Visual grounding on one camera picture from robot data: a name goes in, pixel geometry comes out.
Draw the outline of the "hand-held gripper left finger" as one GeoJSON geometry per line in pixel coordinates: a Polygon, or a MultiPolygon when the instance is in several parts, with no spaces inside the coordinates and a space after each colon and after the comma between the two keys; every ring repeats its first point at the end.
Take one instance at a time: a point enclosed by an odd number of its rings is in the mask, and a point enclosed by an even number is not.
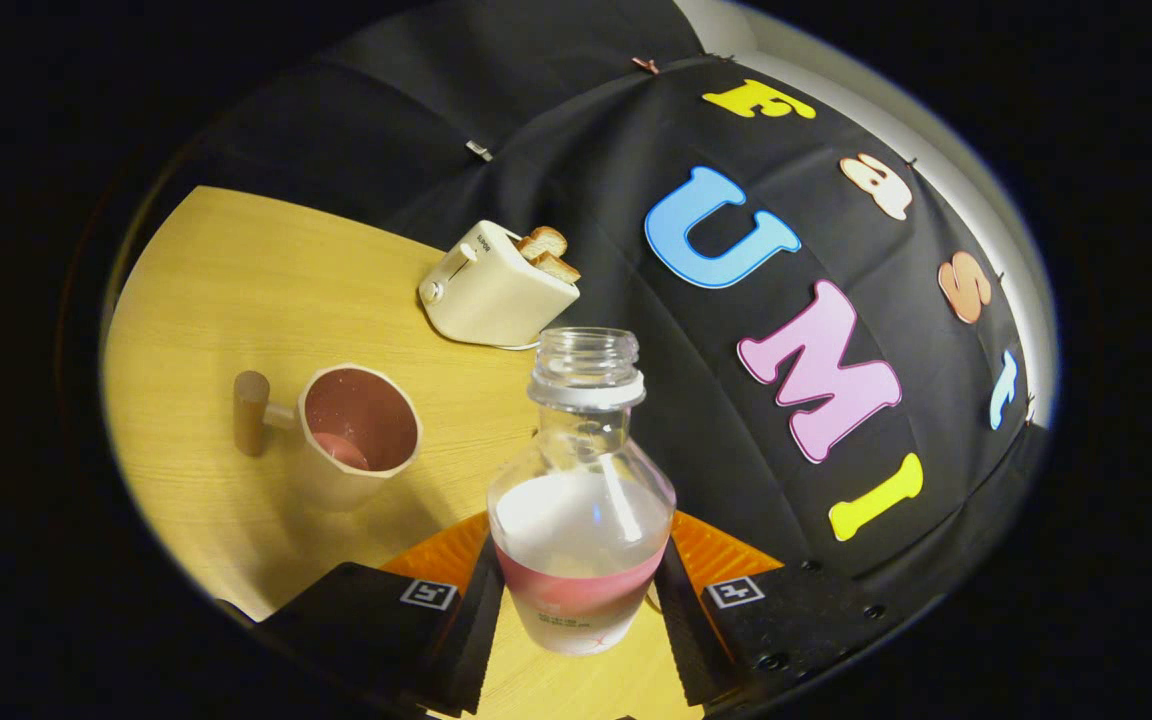
{"type": "Polygon", "coordinates": [[[380,568],[335,566],[256,632],[367,700],[476,714],[502,591],[479,511],[380,568]]]}

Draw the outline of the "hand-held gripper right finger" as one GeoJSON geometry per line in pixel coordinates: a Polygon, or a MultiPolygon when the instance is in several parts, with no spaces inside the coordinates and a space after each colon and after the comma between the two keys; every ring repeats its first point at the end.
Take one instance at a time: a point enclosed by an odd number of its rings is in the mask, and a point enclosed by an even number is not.
{"type": "Polygon", "coordinates": [[[655,592],[687,705],[708,717],[797,700],[922,614],[919,568],[855,577],[782,510],[676,511],[655,592]]]}

